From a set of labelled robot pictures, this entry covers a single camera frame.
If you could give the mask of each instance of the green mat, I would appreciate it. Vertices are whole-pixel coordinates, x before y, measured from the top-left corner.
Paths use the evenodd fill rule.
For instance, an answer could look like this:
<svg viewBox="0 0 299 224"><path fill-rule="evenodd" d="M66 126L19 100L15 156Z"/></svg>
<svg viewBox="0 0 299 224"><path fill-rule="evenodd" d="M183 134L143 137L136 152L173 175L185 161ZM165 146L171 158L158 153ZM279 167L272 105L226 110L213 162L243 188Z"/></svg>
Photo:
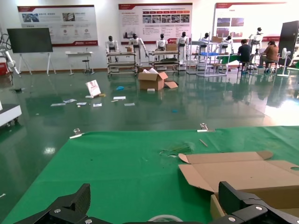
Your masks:
<svg viewBox="0 0 299 224"><path fill-rule="evenodd" d="M113 224L163 214L207 223L210 193L190 186L178 169L179 158L162 150L180 142L193 143L195 153L271 150L272 159L299 165L298 136L298 126L88 133L68 140L3 223L39 212L83 183L91 184L88 215Z"/></svg>

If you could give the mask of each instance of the screw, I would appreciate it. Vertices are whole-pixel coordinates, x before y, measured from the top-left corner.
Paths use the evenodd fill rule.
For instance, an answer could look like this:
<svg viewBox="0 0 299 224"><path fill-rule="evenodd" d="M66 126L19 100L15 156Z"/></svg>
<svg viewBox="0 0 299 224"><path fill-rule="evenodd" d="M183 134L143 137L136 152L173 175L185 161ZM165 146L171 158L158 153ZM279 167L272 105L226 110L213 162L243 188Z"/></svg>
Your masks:
<svg viewBox="0 0 299 224"><path fill-rule="evenodd" d="M233 217L229 217L228 219L229 219L229 221L231 221L231 222L235 222L235 218L233 218Z"/></svg>

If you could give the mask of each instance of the blue object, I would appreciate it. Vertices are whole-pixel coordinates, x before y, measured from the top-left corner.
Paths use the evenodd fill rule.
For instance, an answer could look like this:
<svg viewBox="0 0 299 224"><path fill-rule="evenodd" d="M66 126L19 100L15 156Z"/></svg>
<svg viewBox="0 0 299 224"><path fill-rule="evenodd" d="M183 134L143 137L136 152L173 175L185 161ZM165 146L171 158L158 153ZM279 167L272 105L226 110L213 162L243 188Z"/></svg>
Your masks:
<svg viewBox="0 0 299 224"><path fill-rule="evenodd" d="M116 88L116 90L124 90L125 88L123 86L119 86Z"/></svg>
<svg viewBox="0 0 299 224"><path fill-rule="evenodd" d="M202 52L200 55L206 55L206 56L217 56L219 53L210 52L209 54L206 52Z"/></svg>

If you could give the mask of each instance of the dark shirt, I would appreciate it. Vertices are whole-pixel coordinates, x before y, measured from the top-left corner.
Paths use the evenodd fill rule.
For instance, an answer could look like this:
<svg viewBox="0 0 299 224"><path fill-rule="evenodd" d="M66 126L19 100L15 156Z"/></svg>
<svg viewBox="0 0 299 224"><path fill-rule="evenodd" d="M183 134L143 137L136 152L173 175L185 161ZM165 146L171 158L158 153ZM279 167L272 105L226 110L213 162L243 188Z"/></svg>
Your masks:
<svg viewBox="0 0 299 224"><path fill-rule="evenodd" d="M251 47L248 44L243 44L239 47L238 54L240 54L240 62L249 62Z"/></svg>

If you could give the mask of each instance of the cardboard flap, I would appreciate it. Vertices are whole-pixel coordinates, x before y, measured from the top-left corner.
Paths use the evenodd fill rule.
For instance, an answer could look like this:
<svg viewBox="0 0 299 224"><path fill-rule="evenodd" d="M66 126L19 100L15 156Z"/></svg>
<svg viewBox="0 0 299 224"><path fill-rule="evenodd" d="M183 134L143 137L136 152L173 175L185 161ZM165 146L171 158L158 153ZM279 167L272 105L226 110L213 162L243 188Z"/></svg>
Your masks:
<svg viewBox="0 0 299 224"><path fill-rule="evenodd" d="M196 171L193 165L182 164L179 165L179 168L190 185L214 192L210 185Z"/></svg>
<svg viewBox="0 0 299 224"><path fill-rule="evenodd" d="M168 78L168 76L167 76L167 74L166 74L165 72L161 72L161 73L159 73L159 76L160 76L160 78L163 79L163 80Z"/></svg>
<svg viewBox="0 0 299 224"><path fill-rule="evenodd" d="M175 82L166 82L164 83L164 85L169 87L170 89L178 88L178 85Z"/></svg>
<svg viewBox="0 0 299 224"><path fill-rule="evenodd" d="M256 161L271 158L270 151L242 152L242 153L211 153L211 154L179 154L179 158L189 164L203 164L216 162Z"/></svg>
<svg viewBox="0 0 299 224"><path fill-rule="evenodd" d="M273 161L267 161L267 162L276 167L282 168L292 174L299 176L299 169L298 169L299 166L297 166L293 163L290 163L290 162L287 162L284 160L273 160Z"/></svg>
<svg viewBox="0 0 299 224"><path fill-rule="evenodd" d="M158 74L153 73L139 73L138 80L149 80L149 81L156 81Z"/></svg>

